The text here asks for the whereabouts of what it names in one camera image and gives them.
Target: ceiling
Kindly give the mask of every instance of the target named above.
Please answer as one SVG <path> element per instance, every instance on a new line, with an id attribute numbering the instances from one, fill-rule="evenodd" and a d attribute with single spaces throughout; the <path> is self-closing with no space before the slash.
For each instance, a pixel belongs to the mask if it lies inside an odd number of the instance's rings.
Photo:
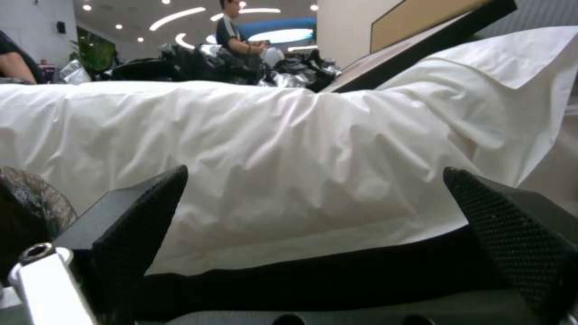
<path id="1" fill-rule="evenodd" d="M 251 23 L 275 19 L 289 19 L 296 17 L 315 17 L 316 13 L 310 6 L 316 0 L 245 0 L 249 8 L 279 8 L 280 14 L 255 13 L 242 14 L 238 23 Z M 110 35 L 123 42 L 135 42 L 143 37 L 148 45 L 158 46 L 163 43 L 174 43 L 175 36 L 186 33 L 185 41 L 190 44 L 199 44 L 214 33 L 216 23 L 210 17 L 220 13 L 218 0 L 171 0 L 165 5 L 161 0 L 74 0 L 76 20 L 105 35 Z M 87 12 L 82 6 L 89 4 L 92 10 Z M 149 26 L 155 21 L 170 14 L 191 9 L 205 7 L 202 13 L 193 14 L 172 21 L 155 32 L 149 31 Z M 116 24 L 122 24 L 123 29 L 117 30 Z"/>

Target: person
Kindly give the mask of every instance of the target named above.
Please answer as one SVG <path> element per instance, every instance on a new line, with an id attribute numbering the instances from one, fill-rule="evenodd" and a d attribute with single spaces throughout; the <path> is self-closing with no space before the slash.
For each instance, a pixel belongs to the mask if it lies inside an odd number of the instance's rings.
<path id="1" fill-rule="evenodd" d="M 223 18 L 217 24 L 217 43 L 238 56 L 261 54 L 267 46 L 265 42 L 244 42 L 239 30 L 233 23 L 241 9 L 240 0 L 219 0 L 223 9 Z"/>
<path id="2" fill-rule="evenodd" d="M 31 84 L 43 83 L 42 71 L 34 60 L 0 31 L 0 77 L 12 77 Z"/>

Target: tan panel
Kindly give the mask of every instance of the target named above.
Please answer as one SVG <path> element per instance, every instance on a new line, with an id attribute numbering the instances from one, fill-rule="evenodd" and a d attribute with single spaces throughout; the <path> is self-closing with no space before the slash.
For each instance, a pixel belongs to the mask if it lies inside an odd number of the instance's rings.
<path id="1" fill-rule="evenodd" d="M 405 0 L 373 23 L 371 53 L 421 33 L 459 14 L 478 8 L 489 1 Z"/>

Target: person's arm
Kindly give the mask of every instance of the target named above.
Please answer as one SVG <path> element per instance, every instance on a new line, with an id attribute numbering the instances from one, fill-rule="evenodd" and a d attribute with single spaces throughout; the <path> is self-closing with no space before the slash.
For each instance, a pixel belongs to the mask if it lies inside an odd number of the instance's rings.
<path id="1" fill-rule="evenodd" d="M 36 84 L 36 79 L 24 59 L 16 52 L 0 54 L 0 73 L 6 77 L 18 78 Z"/>
<path id="2" fill-rule="evenodd" d="M 265 50 L 265 45 L 253 46 L 243 43 L 236 38 L 229 39 L 229 48 L 239 54 L 261 54 Z"/>

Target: recessed light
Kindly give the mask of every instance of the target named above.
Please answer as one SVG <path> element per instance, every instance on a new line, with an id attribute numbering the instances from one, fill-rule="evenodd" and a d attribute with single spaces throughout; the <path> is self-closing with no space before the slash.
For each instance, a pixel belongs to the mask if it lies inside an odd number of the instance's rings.
<path id="1" fill-rule="evenodd" d="M 294 51 L 301 51 L 301 50 L 314 50 L 318 49 L 317 45 L 310 45 L 310 46 L 294 46 L 289 47 L 287 51 L 294 52 Z"/>
<path id="2" fill-rule="evenodd" d="M 298 40 L 311 39 L 313 30 L 308 28 L 280 29 L 278 31 L 264 32 L 249 37 L 249 42 L 268 40 L 271 44 L 296 42 Z"/>
<path id="3" fill-rule="evenodd" d="M 178 45 L 180 45 L 186 49 L 194 50 L 195 49 L 194 45 L 191 45 L 191 44 L 184 41 L 185 36 L 187 36 L 187 34 L 180 33 L 177 35 L 177 37 L 175 37 L 175 41 L 177 42 Z"/>
<path id="4" fill-rule="evenodd" d="M 280 9 L 277 8 L 251 8 L 251 9 L 241 9 L 239 13 L 281 13 Z M 223 17 L 222 13 L 216 14 L 211 17 L 212 21 L 217 21 Z"/>
<path id="5" fill-rule="evenodd" d="M 181 11 L 181 12 L 177 12 L 177 13 L 174 13 L 174 14 L 170 14 L 170 15 L 168 15 L 168 16 L 160 19 L 160 20 L 158 20 L 158 21 L 155 22 L 154 24 L 152 24 L 152 25 L 149 27 L 149 30 L 151 30 L 151 31 L 154 32 L 154 31 L 156 31 L 157 29 L 159 29 L 161 26 L 163 26 L 164 24 L 170 23 L 171 21 L 173 21 L 173 20 L 175 20 L 175 19 L 179 19 L 179 18 L 182 18 L 182 17 L 185 17 L 185 16 L 189 16 L 189 15 L 191 15 L 191 14 L 196 14 L 196 13 L 199 13 L 199 12 L 203 12 L 203 11 L 205 11 L 205 10 L 207 10 L 207 9 L 205 9 L 205 8 L 203 8 L 203 7 L 197 7 L 197 8 L 192 8 L 192 9 L 189 9 L 189 10 L 184 10 L 184 11 Z"/>

